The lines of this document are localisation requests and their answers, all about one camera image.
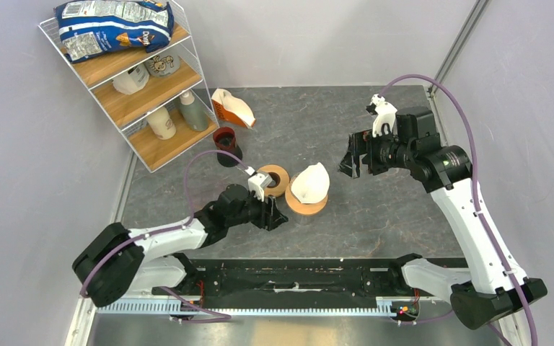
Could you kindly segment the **wooden ring stand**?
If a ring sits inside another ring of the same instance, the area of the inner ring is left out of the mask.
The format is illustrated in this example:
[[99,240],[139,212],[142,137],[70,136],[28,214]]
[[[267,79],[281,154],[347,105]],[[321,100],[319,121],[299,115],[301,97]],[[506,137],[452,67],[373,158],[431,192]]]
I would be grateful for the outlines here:
[[273,197],[281,197],[290,183],[288,172],[281,166],[276,164],[268,164],[260,168],[260,171],[268,174],[273,180],[267,187],[264,188],[265,195]]
[[300,202],[291,191],[293,182],[290,182],[284,193],[285,201],[292,211],[301,216],[313,216],[322,211],[328,202],[328,195],[326,195],[318,203],[305,204]]

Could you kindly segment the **white paper coffee filter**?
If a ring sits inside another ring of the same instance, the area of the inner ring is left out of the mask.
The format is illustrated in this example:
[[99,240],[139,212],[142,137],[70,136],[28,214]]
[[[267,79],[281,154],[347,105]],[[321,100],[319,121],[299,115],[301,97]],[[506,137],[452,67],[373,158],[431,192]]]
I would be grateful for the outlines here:
[[325,166],[318,162],[296,176],[291,183],[291,192],[300,203],[316,204],[327,196],[329,187],[329,174]]

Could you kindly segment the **red black dripper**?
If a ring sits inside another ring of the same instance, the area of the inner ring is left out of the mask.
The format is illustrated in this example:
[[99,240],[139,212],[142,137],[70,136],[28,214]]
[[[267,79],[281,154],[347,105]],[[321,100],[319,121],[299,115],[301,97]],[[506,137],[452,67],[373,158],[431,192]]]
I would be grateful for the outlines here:
[[239,147],[235,132],[232,128],[224,126],[218,128],[213,134],[213,140],[218,150],[228,152],[238,158],[238,160],[227,154],[216,154],[217,161],[223,167],[235,167],[242,160],[243,153]]

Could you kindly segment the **orange white filter box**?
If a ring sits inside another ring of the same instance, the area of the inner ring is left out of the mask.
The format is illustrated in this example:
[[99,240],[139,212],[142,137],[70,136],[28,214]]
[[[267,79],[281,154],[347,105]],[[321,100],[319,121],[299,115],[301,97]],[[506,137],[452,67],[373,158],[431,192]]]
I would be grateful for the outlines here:
[[211,96],[214,111],[218,118],[243,128],[252,128],[256,122],[249,105],[228,90],[218,88]]

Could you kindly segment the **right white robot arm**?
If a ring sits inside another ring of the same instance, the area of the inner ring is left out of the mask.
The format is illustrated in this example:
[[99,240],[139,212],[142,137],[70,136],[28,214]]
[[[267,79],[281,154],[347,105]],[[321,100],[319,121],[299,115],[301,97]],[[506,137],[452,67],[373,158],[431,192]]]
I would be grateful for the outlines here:
[[532,278],[512,257],[472,180],[472,162],[459,146],[443,146],[427,107],[398,110],[389,102],[369,105],[370,129],[352,133],[339,170],[357,178],[407,169],[438,205],[465,256],[468,273],[441,267],[419,254],[391,261],[387,284],[398,295],[412,289],[447,301],[469,329],[478,329],[545,297],[543,280]]

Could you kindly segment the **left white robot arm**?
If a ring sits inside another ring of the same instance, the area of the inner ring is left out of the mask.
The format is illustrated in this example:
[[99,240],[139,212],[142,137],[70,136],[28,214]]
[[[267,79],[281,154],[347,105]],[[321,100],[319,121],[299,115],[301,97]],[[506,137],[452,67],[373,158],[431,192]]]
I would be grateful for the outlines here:
[[274,197],[259,200],[246,187],[231,184],[191,218],[149,229],[109,224],[73,261],[72,270],[81,295],[97,307],[160,286],[185,295],[195,290],[198,276],[184,251],[215,244],[234,226],[250,223],[272,231],[287,221]]

